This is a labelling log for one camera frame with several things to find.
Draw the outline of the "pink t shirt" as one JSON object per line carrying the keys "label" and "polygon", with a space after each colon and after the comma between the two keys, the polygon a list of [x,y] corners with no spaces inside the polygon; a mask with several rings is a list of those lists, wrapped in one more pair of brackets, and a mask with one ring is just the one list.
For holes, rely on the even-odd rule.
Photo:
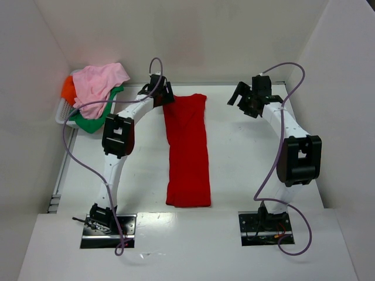
{"label": "pink t shirt", "polygon": [[78,108],[85,119],[99,119],[106,106],[100,101],[109,99],[114,87],[130,80],[121,63],[87,66],[73,73],[72,78],[76,90],[73,107]]}

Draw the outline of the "green t shirt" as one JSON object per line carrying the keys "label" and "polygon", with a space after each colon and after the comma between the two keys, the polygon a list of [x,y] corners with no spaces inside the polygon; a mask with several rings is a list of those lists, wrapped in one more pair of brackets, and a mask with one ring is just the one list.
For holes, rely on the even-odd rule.
{"label": "green t shirt", "polygon": [[105,122],[105,118],[111,113],[112,101],[117,94],[124,90],[123,85],[118,85],[112,89],[104,89],[104,93],[93,94],[92,92],[85,93],[78,90],[77,97],[74,99],[75,104],[70,110],[69,122],[72,121],[79,128],[87,133],[96,133]]}

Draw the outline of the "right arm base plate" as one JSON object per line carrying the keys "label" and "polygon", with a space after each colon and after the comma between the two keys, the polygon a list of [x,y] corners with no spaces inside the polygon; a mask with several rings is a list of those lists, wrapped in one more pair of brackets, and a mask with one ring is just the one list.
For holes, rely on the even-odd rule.
{"label": "right arm base plate", "polygon": [[239,212],[241,246],[292,245],[295,243],[288,213],[266,215],[258,212]]}

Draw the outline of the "red t shirt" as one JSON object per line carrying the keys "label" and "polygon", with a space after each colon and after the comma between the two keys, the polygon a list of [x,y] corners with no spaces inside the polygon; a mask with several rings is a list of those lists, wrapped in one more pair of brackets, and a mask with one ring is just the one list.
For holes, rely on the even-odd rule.
{"label": "red t shirt", "polygon": [[163,107],[169,144],[166,204],[177,208],[210,207],[209,156],[203,94],[175,97]]}

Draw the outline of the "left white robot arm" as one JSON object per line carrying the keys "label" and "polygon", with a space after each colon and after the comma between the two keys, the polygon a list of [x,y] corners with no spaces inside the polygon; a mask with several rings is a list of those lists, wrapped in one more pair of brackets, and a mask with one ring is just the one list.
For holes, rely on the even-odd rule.
{"label": "left white robot arm", "polygon": [[117,191],[122,168],[135,146],[135,125],[149,111],[174,102],[171,83],[162,77],[161,82],[150,82],[137,94],[136,103],[118,114],[107,115],[104,123],[102,147],[104,174],[100,191],[89,212],[90,222],[105,233],[117,229]]}

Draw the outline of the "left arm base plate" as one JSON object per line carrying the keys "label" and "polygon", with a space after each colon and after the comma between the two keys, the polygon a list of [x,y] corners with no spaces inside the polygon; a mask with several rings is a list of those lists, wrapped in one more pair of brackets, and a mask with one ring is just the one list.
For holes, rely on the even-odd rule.
{"label": "left arm base plate", "polygon": [[[124,234],[125,248],[134,248],[137,215],[119,215],[118,220]],[[86,215],[80,249],[115,249],[120,242],[120,233],[116,225],[112,229],[100,226]]]}

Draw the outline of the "orange t shirt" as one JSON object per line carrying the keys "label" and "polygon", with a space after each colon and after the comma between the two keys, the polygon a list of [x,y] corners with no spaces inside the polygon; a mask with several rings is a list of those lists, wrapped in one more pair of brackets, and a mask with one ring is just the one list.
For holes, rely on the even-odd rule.
{"label": "orange t shirt", "polygon": [[75,98],[77,97],[76,89],[73,82],[73,76],[68,76],[63,84],[61,97],[64,98],[69,105],[72,107],[75,104]]}

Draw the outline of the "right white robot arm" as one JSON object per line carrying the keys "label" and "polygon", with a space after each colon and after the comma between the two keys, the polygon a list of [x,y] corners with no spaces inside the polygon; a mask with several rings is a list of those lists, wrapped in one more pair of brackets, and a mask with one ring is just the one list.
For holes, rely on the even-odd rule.
{"label": "right white robot arm", "polygon": [[269,82],[239,82],[228,105],[237,105],[252,118],[262,117],[279,137],[274,163],[254,195],[261,203],[257,226],[263,231],[274,230],[285,222],[288,204],[296,193],[319,176],[322,140],[297,123],[285,101],[272,94]]}

